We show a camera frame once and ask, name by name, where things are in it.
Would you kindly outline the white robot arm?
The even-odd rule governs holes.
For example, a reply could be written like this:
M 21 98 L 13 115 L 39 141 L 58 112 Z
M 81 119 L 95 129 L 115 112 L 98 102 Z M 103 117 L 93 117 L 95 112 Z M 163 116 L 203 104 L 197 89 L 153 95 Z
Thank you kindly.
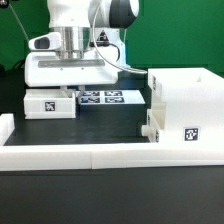
M 47 0 L 50 32 L 29 41 L 25 83 L 30 87 L 114 84 L 119 54 L 97 38 L 127 28 L 139 0 Z

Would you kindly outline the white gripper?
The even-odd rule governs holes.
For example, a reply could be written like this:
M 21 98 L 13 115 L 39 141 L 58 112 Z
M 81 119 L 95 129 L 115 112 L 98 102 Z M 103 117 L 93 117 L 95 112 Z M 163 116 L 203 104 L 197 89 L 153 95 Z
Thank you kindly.
M 66 86 L 78 86 L 78 100 L 84 85 L 114 84 L 118 70 L 95 50 L 84 53 L 83 59 L 60 59 L 55 52 L 32 52 L 25 62 L 25 83 L 29 87 L 60 87 L 65 98 L 74 98 L 76 91 Z

